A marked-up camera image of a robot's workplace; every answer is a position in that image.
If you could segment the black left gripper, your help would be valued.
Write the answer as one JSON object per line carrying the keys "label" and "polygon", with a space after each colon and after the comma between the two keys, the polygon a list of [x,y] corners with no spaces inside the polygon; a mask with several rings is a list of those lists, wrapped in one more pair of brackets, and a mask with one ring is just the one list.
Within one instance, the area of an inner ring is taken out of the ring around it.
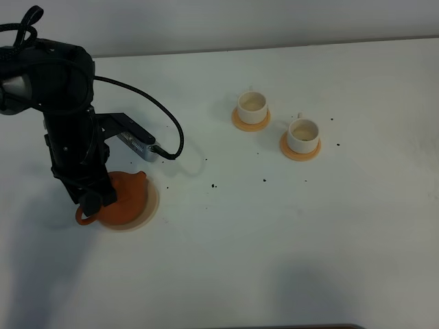
{"label": "black left gripper", "polygon": [[109,148],[94,107],[74,114],[46,114],[45,141],[51,156],[51,170],[86,217],[117,201],[106,169]]}

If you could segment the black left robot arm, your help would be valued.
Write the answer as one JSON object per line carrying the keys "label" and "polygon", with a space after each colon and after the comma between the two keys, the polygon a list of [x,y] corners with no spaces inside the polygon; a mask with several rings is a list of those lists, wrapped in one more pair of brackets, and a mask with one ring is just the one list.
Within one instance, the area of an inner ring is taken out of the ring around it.
{"label": "black left robot arm", "polygon": [[45,39],[1,59],[1,113],[43,114],[51,171],[87,217],[117,199],[106,169],[109,147],[92,106],[94,73],[82,47]]}

